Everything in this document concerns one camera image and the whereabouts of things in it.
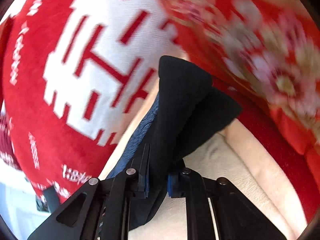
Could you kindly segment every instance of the screw head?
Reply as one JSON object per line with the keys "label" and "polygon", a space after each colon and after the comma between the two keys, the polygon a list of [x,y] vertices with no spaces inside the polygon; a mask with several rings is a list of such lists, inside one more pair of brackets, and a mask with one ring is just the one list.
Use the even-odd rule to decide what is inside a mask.
{"label": "screw head", "polygon": [[228,180],[224,177],[217,178],[217,182],[219,182],[220,185],[227,185]]}
{"label": "screw head", "polygon": [[126,173],[127,173],[128,175],[133,175],[133,174],[136,173],[136,170],[135,170],[134,168],[130,168],[130,169],[127,169],[127,170],[126,170]]}
{"label": "screw head", "polygon": [[183,168],[183,170],[182,170],[182,174],[190,174],[191,173],[191,170],[190,169],[188,169],[188,168]]}
{"label": "screw head", "polygon": [[96,185],[97,183],[98,183],[98,179],[97,178],[91,178],[91,179],[89,179],[89,184],[90,185]]}

